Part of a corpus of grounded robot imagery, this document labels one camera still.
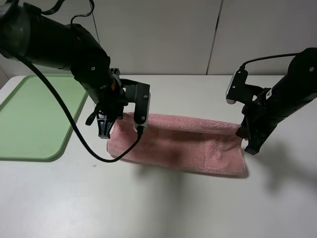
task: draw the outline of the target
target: black cable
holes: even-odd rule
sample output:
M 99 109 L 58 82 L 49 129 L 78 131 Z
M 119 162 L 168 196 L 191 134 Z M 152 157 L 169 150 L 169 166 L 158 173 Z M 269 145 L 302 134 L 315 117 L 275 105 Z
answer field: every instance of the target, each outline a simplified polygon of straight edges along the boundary
M 64 1 L 65 0 L 58 0 L 57 3 L 55 3 L 55 5 L 50 10 L 42 11 L 41 14 L 52 15 L 52 14 L 56 13 L 60 9 L 60 7 Z
M 255 62 L 255 61 L 259 61 L 259 60 L 267 60 L 267 59 L 274 59 L 274 58 L 280 58 L 280 57 L 288 57 L 288 56 L 296 56 L 298 55 L 299 53 L 291 53 L 291 54 L 282 54 L 282 55 L 275 55 L 275 56 L 266 56 L 266 57 L 261 57 L 261 58 L 256 58 L 256 59 L 251 59 L 251 60 L 248 60 L 246 62 L 244 62 L 239 70 L 244 70 L 246 65 L 248 63 L 251 63 L 251 62 Z
M 73 16 L 73 17 L 71 18 L 71 20 L 70 20 L 70 26 L 72 26 L 73 21 L 74 21 L 74 19 L 75 19 L 76 17 L 86 17 L 86 16 L 90 16 L 90 15 L 93 13 L 93 11 L 94 11 L 94 9 L 95 9 L 94 0 L 89 0 L 89 2 L 90 2 L 91 11 L 88 12 L 87 14 L 79 14 L 79 15 Z
M 57 93 L 57 91 L 54 89 L 54 87 L 51 85 L 51 83 L 48 81 L 48 79 L 31 63 L 29 62 L 25 57 L 20 56 L 18 53 L 11 51 L 9 49 L 3 48 L 5 51 L 7 51 L 10 55 L 12 55 L 13 57 L 17 58 L 19 61 L 21 61 L 22 63 L 24 63 L 30 70 L 32 70 L 40 79 L 41 81 L 48 87 L 48 89 L 50 90 L 50 92 L 54 95 L 54 97 L 56 98 L 56 100 L 58 101 L 59 105 L 61 106 L 61 108 L 63 109 L 64 113 L 67 116 L 67 119 L 69 120 L 71 126 L 74 129 L 74 132 L 76 133 L 76 135 L 78 136 L 78 139 L 80 140 L 80 142 L 83 144 L 83 146 L 86 148 L 86 150 L 92 155 L 94 156 L 97 160 L 100 160 L 102 162 L 106 162 L 106 163 L 113 163 L 116 162 L 120 159 L 122 159 L 127 153 L 129 153 L 140 141 L 141 136 L 143 134 L 143 127 L 139 126 L 137 128 L 138 131 L 138 138 L 137 140 L 125 151 L 123 152 L 120 156 L 118 156 L 117 158 L 113 159 L 113 160 L 107 160 L 104 159 L 102 157 L 100 157 L 99 155 L 97 155 L 87 144 L 87 142 L 85 141 L 85 139 L 83 138 L 82 134 L 80 133 L 72 115 L 70 114 L 67 106 L 65 105 L 64 101 L 62 100 L 62 98 L 60 97 L 60 95 Z

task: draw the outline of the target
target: pink towel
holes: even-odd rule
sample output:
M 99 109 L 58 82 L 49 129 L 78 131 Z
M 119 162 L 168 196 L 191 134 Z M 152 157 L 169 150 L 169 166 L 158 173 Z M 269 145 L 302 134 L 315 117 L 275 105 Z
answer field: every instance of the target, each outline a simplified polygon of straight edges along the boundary
M 137 138 L 133 113 L 124 113 L 114 124 L 107 151 L 119 156 Z M 123 159 L 126 161 L 199 172 L 242 175 L 245 163 L 240 125 L 222 121 L 149 115 L 149 125 L 139 142 Z

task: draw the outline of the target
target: towel fold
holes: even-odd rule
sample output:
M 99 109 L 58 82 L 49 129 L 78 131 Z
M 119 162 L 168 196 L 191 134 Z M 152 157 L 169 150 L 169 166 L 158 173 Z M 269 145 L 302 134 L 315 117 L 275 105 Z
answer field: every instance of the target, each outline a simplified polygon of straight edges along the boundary
M 140 142 L 124 160 L 204 174 L 242 175 L 246 168 L 241 153 L 240 125 L 190 117 L 149 115 Z M 133 113 L 117 120 L 107 151 L 119 156 L 136 140 Z

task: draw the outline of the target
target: green tray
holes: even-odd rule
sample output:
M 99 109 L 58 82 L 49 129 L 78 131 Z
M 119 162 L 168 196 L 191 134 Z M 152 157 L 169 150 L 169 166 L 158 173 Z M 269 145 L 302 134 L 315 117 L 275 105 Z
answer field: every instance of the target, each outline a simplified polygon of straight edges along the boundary
M 75 120 L 87 98 L 68 74 L 46 74 Z M 35 75 L 26 76 L 0 105 L 0 160 L 50 162 L 64 152 L 70 123 L 55 97 Z

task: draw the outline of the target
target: white table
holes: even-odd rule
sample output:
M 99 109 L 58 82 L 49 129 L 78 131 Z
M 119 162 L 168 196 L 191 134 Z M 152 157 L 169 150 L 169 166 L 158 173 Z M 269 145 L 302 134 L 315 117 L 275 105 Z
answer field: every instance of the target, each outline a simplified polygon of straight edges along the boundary
M 23 76 L 0 90 L 0 102 Z M 231 76 L 125 76 L 151 85 L 151 113 L 240 123 L 226 104 Z M 250 76 L 271 87 L 281 76 Z M 78 126 L 110 159 L 97 125 Z M 317 237 L 317 101 L 280 123 L 247 178 L 222 178 L 94 159 L 73 133 L 51 163 L 0 161 L 1 238 Z

